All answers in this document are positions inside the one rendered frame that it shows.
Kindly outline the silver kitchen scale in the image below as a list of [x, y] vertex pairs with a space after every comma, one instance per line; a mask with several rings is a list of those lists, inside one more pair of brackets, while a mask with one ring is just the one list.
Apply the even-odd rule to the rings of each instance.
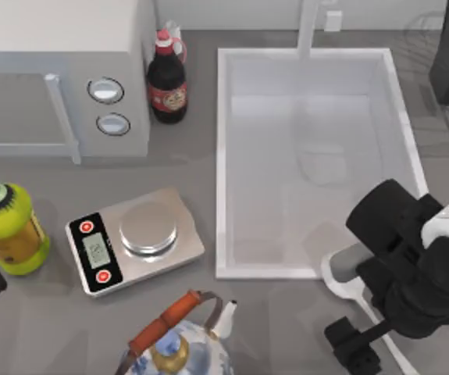
[[79, 217], [65, 226], [84, 292], [92, 298], [190, 263], [205, 252], [174, 187]]

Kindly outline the yellow-green bottle green cap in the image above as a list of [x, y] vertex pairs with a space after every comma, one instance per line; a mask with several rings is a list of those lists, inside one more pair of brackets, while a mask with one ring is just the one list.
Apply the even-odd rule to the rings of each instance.
[[26, 276], [43, 265], [49, 249], [27, 190], [0, 182], [0, 267], [9, 275]]

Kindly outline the tall white tap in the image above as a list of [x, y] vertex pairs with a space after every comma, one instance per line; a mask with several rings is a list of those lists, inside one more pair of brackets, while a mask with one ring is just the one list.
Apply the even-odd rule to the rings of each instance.
[[301, 61], [310, 56], [318, 7], [318, 0], [302, 0], [297, 44], [298, 58]]

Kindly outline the white sink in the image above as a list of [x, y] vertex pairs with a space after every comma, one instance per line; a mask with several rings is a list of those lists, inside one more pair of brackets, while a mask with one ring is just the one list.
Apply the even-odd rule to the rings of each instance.
[[376, 185], [428, 191], [387, 48], [221, 48], [216, 276], [318, 279]]

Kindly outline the dark cola bottle red cap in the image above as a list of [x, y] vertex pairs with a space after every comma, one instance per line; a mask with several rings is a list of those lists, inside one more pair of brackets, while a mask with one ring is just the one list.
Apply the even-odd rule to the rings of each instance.
[[164, 124], [179, 123], [188, 107], [186, 70], [165, 27], [156, 33], [155, 54], [148, 66], [147, 79], [149, 104], [155, 118]]

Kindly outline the white wall socket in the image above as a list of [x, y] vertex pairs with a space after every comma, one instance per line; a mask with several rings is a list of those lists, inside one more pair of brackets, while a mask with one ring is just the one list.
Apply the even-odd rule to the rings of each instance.
[[343, 12], [340, 10], [330, 10], [326, 12], [325, 32], [339, 32], [342, 29]]

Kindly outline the white ladle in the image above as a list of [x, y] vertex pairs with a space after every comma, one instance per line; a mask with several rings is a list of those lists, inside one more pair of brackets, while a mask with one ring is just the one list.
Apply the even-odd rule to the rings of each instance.
[[[340, 250], [323, 256], [320, 269], [324, 283], [337, 297], [355, 301], [375, 324], [374, 328], [376, 328], [377, 324], [384, 323], [384, 320], [380, 320], [377, 317], [369, 303], [364, 299], [365, 285], [363, 280], [359, 276], [354, 276], [346, 282], [340, 282], [335, 278], [331, 262], [335, 255], [339, 255], [342, 252], [343, 250]], [[388, 333], [379, 334], [377, 337], [383, 339], [390, 354], [394, 357], [404, 375], [420, 375], [419, 371], [408, 361]]]

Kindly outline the clear bottle with red label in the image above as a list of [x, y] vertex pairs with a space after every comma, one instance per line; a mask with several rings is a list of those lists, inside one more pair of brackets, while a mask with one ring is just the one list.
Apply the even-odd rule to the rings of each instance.
[[185, 63], [187, 58], [187, 47], [182, 39], [181, 27], [173, 20], [169, 20], [165, 24], [166, 29], [169, 32], [170, 37], [173, 40], [173, 50], [177, 57]]

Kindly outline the pale microwave oven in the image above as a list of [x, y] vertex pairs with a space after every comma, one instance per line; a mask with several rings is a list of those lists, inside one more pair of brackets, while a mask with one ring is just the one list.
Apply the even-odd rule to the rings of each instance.
[[[85, 158], [138, 158], [148, 154], [151, 119], [146, 73], [154, 55], [153, 0], [0, 0], [0, 73], [55, 73]], [[87, 93], [102, 77], [124, 88], [105, 105]], [[130, 131], [113, 137], [96, 119], [119, 113]]]

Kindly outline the microwave oven door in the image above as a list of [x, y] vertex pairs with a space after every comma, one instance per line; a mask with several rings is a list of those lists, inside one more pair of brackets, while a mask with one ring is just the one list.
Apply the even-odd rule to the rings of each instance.
[[47, 73], [0, 73], [0, 157], [70, 157]]

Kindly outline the round microwave knob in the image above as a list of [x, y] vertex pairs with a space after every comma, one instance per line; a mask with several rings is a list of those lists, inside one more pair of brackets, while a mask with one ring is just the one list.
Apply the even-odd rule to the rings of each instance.
[[111, 105], [122, 100], [124, 88], [117, 80], [102, 77], [87, 83], [87, 93], [96, 102]]
[[121, 137], [130, 131], [130, 121], [119, 113], [111, 112], [99, 116], [96, 127], [107, 136]]

